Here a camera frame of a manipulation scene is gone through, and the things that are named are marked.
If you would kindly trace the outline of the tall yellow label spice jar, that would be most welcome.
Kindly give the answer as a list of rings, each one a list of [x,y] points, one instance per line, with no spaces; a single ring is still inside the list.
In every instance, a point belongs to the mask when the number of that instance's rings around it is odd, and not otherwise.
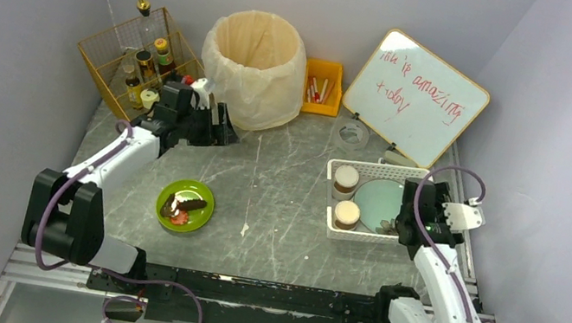
[[[142,75],[143,81],[150,82],[157,79],[157,70],[154,68],[152,54],[149,50],[139,50],[134,55]]]

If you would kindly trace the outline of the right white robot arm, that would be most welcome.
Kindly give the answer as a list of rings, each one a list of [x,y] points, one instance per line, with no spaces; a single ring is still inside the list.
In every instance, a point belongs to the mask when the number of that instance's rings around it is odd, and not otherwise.
[[[428,314],[409,287],[383,286],[376,296],[379,318],[387,323],[482,323],[465,286],[457,247],[463,231],[484,225],[477,199],[450,200],[445,183],[407,178],[395,218],[398,241],[420,272],[432,304]]]

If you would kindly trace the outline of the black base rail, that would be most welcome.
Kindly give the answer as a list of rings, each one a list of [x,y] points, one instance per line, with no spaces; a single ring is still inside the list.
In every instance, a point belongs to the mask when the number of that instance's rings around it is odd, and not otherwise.
[[[390,323],[380,294],[219,275],[136,259],[128,275],[94,267],[87,288],[140,301],[148,320],[202,323]]]

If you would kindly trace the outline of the red marker pen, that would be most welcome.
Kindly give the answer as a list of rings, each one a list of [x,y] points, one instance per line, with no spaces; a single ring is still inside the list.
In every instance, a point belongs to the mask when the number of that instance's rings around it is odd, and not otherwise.
[[[320,90],[318,88],[317,78],[313,76],[311,81],[312,81],[312,84],[311,84],[311,86],[312,86],[312,99],[314,100],[315,103],[318,104],[321,101],[321,98],[320,98],[321,94],[319,92]]]

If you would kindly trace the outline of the green plate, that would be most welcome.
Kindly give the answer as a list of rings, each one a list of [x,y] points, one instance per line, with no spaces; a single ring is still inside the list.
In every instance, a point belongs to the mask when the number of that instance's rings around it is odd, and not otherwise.
[[[191,198],[199,198],[207,201],[208,206],[204,209],[188,212],[189,221],[187,224],[176,226],[170,223],[170,219],[168,217],[161,217],[159,215],[160,206],[171,193],[175,194],[177,202]],[[215,211],[215,197],[205,183],[201,183],[194,179],[181,179],[167,184],[166,187],[161,190],[155,202],[155,208],[157,221],[162,227],[175,233],[190,233],[203,227],[212,217]]]

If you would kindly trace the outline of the dark sea cucumber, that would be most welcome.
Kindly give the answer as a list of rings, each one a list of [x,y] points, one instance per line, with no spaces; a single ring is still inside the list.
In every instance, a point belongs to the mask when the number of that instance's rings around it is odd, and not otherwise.
[[[205,201],[204,199],[199,199],[199,198],[196,198],[196,199],[191,198],[191,199],[179,201],[177,203],[177,209],[178,210],[188,211],[188,212],[190,212],[192,210],[204,209],[207,206],[208,206],[207,201]]]

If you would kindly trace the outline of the trash bin with bag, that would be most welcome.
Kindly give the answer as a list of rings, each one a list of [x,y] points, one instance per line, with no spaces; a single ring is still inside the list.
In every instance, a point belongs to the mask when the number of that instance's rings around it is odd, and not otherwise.
[[[305,90],[305,45],[291,23],[247,10],[216,20],[202,45],[204,72],[232,124],[263,131],[299,115]]]

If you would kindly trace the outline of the steel lined mug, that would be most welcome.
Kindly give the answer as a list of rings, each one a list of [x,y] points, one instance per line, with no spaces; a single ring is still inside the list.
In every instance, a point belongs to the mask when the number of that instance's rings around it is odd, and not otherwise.
[[[337,229],[353,230],[360,220],[360,208],[351,200],[344,200],[334,208],[333,226]]]

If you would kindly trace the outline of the light blue flower plate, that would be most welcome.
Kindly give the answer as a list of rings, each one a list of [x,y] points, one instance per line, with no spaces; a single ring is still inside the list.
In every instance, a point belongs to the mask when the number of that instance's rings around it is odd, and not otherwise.
[[[384,178],[361,184],[353,198],[360,210],[360,223],[375,234],[387,235],[400,213],[403,187]]]

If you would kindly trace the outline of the white plastic basket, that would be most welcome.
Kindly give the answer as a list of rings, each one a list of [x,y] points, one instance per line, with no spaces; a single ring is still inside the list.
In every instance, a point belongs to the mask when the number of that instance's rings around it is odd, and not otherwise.
[[[326,188],[327,188],[327,207],[326,207],[326,225],[327,225],[327,233],[326,235],[332,240],[343,240],[343,241],[353,241],[353,242],[363,242],[363,243],[374,243],[374,244],[389,244],[389,245],[397,245],[399,244],[399,237],[396,235],[380,235],[375,234],[368,229],[366,229],[362,223],[358,222],[357,226],[353,230],[343,230],[337,229],[333,226],[333,218],[334,218],[334,208],[338,200],[332,197],[332,186],[333,186],[333,176],[335,170],[341,165],[350,165],[353,166],[355,169],[358,170],[359,173],[359,184],[357,188],[365,182],[369,182],[370,180],[374,179],[389,179],[395,180],[400,184],[406,182],[407,178],[419,178],[422,180],[427,174],[427,169],[422,168],[411,168],[406,166],[395,166],[395,165],[386,165],[380,163],[370,163],[370,162],[359,162],[359,161],[349,161],[349,160],[338,160],[332,159],[327,162],[326,165]]]

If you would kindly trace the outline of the small yellow label bottle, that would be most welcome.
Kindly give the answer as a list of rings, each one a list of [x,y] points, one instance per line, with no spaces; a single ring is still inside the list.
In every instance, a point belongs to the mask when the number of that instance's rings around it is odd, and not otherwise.
[[[132,107],[141,110],[144,106],[141,100],[142,85],[140,79],[135,74],[129,74],[125,79],[125,86]]]

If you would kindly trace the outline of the white mug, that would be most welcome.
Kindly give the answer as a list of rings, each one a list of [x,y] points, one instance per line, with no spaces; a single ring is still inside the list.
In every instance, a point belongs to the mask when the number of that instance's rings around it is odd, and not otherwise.
[[[333,176],[332,197],[338,201],[351,200],[359,184],[359,178],[359,172],[353,166],[339,166]]]

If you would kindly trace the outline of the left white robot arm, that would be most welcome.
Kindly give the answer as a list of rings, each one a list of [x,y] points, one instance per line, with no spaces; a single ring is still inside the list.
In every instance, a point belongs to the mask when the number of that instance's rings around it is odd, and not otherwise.
[[[44,254],[102,269],[124,281],[146,279],[146,253],[105,232],[104,199],[138,168],[183,143],[236,144],[228,106],[218,102],[202,78],[188,85],[164,84],[159,98],[133,120],[119,120],[119,136],[82,163],[63,171],[42,170],[33,183],[22,224],[22,242],[35,250],[37,265],[49,271]]]

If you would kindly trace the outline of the clear oil dispenser bottle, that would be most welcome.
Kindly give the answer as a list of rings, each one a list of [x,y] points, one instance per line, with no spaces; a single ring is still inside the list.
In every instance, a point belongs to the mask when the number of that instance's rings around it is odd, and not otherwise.
[[[140,18],[138,19],[138,32],[141,38],[143,49],[156,55],[154,42],[158,39],[158,24],[154,13],[151,10],[150,0],[138,0],[136,2]]]

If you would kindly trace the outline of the whiteboard with red writing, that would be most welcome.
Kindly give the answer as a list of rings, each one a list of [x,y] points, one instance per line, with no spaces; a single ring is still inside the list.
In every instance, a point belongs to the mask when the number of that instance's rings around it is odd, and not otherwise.
[[[489,104],[475,81],[390,29],[344,92],[343,105],[421,168],[436,163]]]

